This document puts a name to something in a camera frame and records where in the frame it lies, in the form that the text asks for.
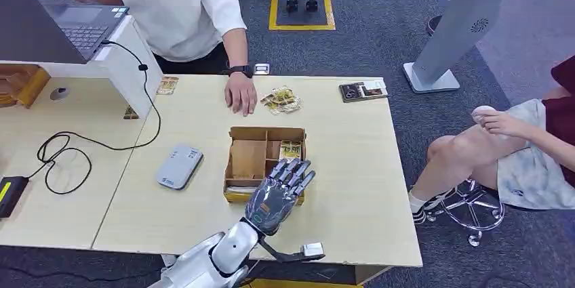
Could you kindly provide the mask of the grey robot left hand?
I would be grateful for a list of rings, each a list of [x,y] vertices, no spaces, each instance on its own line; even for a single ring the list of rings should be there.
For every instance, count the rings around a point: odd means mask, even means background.
[[[314,179],[310,166],[299,158],[279,160],[250,196],[244,218],[260,233],[276,234]]]

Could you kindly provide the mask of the person's hand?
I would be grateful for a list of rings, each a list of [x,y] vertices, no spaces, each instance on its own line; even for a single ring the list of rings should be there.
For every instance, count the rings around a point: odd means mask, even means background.
[[[490,134],[504,138],[521,138],[523,123],[507,112],[501,112],[487,106],[480,106],[471,113],[472,119]]]

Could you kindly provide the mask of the person's left hand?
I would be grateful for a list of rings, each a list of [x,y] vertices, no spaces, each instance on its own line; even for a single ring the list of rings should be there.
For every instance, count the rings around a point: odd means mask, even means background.
[[[258,102],[257,91],[252,79],[243,73],[232,73],[224,88],[226,105],[233,113],[244,117],[253,114]]]

